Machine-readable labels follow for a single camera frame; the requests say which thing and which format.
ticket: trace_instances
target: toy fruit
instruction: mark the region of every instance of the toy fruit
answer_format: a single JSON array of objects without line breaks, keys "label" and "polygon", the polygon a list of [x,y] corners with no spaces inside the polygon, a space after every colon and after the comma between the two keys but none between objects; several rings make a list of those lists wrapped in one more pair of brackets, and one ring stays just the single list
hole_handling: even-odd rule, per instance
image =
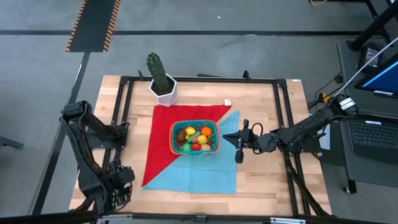
[{"label": "toy fruit", "polygon": [[191,143],[191,142],[192,142],[192,139],[193,139],[194,137],[198,137],[199,135],[201,135],[201,132],[200,132],[200,131],[195,132],[195,134],[192,134],[192,135],[187,139],[187,143]]},{"label": "toy fruit", "polygon": [[191,135],[195,134],[195,128],[189,126],[189,127],[185,128],[185,132],[187,133],[187,135],[191,136]]},{"label": "toy fruit", "polygon": [[193,151],[199,151],[201,149],[201,146],[199,144],[193,144],[192,145],[192,150]]},{"label": "toy fruit", "polygon": [[206,138],[206,136],[205,135],[201,135],[201,136],[198,136],[198,143],[199,144],[206,144],[207,143],[207,138]]},{"label": "toy fruit", "polygon": [[183,150],[185,152],[191,151],[191,145],[190,144],[184,144],[181,146],[180,150]]},{"label": "toy fruit", "polygon": [[185,142],[185,136],[186,135],[187,135],[186,132],[183,129],[181,129],[175,135],[175,138],[177,139],[178,142]]},{"label": "toy fruit", "polygon": [[207,145],[207,144],[203,144],[203,145],[200,146],[200,150],[202,150],[202,151],[210,150],[210,149],[211,149],[211,147],[209,145]]},{"label": "toy fruit", "polygon": [[201,129],[201,133],[204,134],[205,136],[211,135],[211,129],[209,127],[203,127]]},{"label": "toy fruit", "polygon": [[209,136],[207,137],[207,141],[208,141],[208,142],[213,142],[213,141],[214,141],[214,134],[209,135]]}]

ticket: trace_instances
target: potted plant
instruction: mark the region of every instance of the potted plant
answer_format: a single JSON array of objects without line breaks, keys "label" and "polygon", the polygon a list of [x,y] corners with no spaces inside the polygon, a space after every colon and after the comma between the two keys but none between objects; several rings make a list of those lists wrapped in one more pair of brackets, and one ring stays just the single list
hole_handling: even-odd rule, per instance
[{"label": "potted plant", "polygon": [[148,55],[147,66],[152,75],[149,90],[155,95],[157,104],[171,106],[177,100],[177,82],[166,74],[157,54]]}]

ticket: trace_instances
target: basket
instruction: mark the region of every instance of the basket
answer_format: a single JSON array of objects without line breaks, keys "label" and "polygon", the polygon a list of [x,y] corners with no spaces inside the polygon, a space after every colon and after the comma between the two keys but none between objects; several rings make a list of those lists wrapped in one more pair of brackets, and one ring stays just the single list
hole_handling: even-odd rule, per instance
[{"label": "basket", "polygon": [[[180,150],[180,143],[176,141],[175,135],[179,130],[185,129],[187,127],[194,127],[196,131],[201,131],[203,127],[209,127],[212,134],[214,134],[214,142],[211,145],[211,149],[206,151],[183,151]],[[169,137],[170,150],[174,154],[190,154],[199,155],[205,153],[215,153],[220,147],[220,131],[218,130],[218,125],[211,120],[190,120],[190,121],[176,121],[170,127],[170,137]]]}]

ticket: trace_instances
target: monitor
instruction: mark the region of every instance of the monitor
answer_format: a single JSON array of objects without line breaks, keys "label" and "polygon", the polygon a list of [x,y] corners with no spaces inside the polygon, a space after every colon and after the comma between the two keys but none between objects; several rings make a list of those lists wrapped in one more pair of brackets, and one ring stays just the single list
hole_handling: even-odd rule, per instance
[{"label": "monitor", "polygon": [[386,96],[398,96],[398,53],[382,64],[377,71],[359,81],[355,88]]}]

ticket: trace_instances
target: laptop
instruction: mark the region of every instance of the laptop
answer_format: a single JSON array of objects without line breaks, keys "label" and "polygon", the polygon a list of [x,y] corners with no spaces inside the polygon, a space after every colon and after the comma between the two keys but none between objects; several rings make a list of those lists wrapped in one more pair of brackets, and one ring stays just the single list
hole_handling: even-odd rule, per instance
[{"label": "laptop", "polygon": [[[355,84],[355,88],[373,91],[378,97],[396,98],[398,103],[398,53]],[[398,165],[398,119],[359,114],[347,125],[354,155]]]}]

